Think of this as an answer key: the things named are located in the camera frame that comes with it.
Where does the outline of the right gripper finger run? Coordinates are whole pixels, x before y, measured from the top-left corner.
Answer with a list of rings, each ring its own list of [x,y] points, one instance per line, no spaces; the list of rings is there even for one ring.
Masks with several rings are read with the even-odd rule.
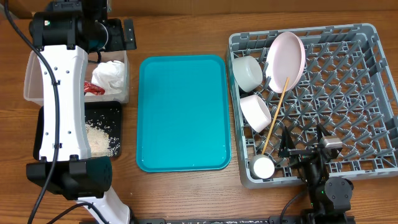
[[[317,123],[317,139],[321,140],[323,137],[331,136],[330,132],[326,130],[326,128],[321,124]]]
[[[286,126],[282,128],[282,137],[280,142],[279,151],[285,152],[289,149],[296,149],[295,144],[291,138],[290,132]]]

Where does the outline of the white cup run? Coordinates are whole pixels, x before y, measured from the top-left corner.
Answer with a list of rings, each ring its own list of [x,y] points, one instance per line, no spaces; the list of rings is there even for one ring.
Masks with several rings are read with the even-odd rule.
[[[274,175],[275,165],[269,157],[258,154],[249,162],[249,170],[257,179],[269,179]]]

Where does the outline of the small pink bowl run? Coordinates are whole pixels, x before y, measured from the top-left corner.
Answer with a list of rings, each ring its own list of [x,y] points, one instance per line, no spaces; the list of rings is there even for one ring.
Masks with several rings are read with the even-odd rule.
[[[246,121],[256,132],[261,132],[271,123],[270,111],[259,96],[241,98],[240,107]]]

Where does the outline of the wooden chopstick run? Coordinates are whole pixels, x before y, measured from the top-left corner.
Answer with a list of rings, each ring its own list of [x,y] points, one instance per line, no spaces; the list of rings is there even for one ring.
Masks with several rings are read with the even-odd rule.
[[[287,85],[289,84],[289,81],[290,81],[290,78],[289,78],[289,77],[286,78],[285,85],[284,85],[284,88],[283,88],[283,90],[282,90],[279,103],[278,103],[278,105],[277,105],[277,109],[276,109],[276,111],[275,111],[275,113],[274,113],[274,117],[273,117],[273,120],[272,120],[272,122],[271,122],[271,127],[269,128],[269,132],[268,132],[268,135],[267,135],[267,139],[266,139],[265,144],[264,144],[264,147],[262,148],[262,151],[261,151],[261,154],[262,154],[262,155],[265,155],[267,146],[268,146],[269,141],[270,141],[270,139],[271,139],[272,131],[273,131],[274,125],[275,125],[275,123],[276,123],[276,121],[277,121],[277,117],[278,117],[278,115],[279,115],[280,107],[281,107],[281,105],[282,105],[282,103],[283,103],[283,99],[284,99],[285,92],[286,92],[286,89],[287,89]]]

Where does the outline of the grey bowl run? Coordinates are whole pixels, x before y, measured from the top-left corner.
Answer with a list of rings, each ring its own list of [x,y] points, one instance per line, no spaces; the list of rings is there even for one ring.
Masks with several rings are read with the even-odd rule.
[[[245,92],[254,90],[262,83],[261,66],[252,56],[234,59],[233,73],[237,84]]]

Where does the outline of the large white plate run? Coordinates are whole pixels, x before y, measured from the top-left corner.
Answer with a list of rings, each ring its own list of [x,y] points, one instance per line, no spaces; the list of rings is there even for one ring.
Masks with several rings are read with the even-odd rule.
[[[303,42],[292,32],[283,32],[271,44],[267,58],[266,77],[270,77],[269,88],[282,93],[288,78],[286,91],[299,82],[305,66]]]

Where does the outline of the leftover rice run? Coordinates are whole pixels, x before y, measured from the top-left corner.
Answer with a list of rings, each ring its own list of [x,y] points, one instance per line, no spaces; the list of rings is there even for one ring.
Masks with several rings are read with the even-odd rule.
[[[115,121],[109,121],[102,114],[86,120],[85,128],[93,157],[118,157],[120,155],[121,134]]]

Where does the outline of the white napkin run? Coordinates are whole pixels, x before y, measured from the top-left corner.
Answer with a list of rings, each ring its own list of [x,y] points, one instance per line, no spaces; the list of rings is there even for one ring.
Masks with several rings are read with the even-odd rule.
[[[118,94],[124,87],[124,63],[118,60],[101,62],[92,72],[91,82],[105,89],[105,95]]]

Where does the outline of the red snack wrapper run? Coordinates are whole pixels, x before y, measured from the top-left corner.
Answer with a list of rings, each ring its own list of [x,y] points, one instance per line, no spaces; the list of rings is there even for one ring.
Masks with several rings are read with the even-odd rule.
[[[88,81],[84,82],[83,90],[84,94],[91,93],[94,95],[103,95],[105,93],[105,89]]]

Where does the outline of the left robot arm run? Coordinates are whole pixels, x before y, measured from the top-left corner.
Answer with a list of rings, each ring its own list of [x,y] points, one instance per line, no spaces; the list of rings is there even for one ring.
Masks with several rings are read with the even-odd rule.
[[[136,222],[112,188],[110,158],[91,155],[85,128],[88,56],[135,49],[123,26],[108,18],[107,1],[52,1],[29,25],[43,82],[44,127],[39,161],[27,165],[27,178],[85,207],[98,223]]]

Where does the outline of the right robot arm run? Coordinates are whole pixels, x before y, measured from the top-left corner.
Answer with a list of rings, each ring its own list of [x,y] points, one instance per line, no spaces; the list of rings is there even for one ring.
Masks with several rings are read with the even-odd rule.
[[[297,149],[290,132],[282,129],[279,157],[289,160],[288,167],[296,169],[306,189],[291,199],[281,211],[279,223],[354,223],[354,217],[346,212],[351,209],[352,181],[342,177],[330,177],[326,164],[338,157],[343,143],[330,134],[324,126],[317,124],[317,141],[309,149]],[[298,198],[308,195],[311,208],[303,209],[300,215],[287,216],[288,207]]]

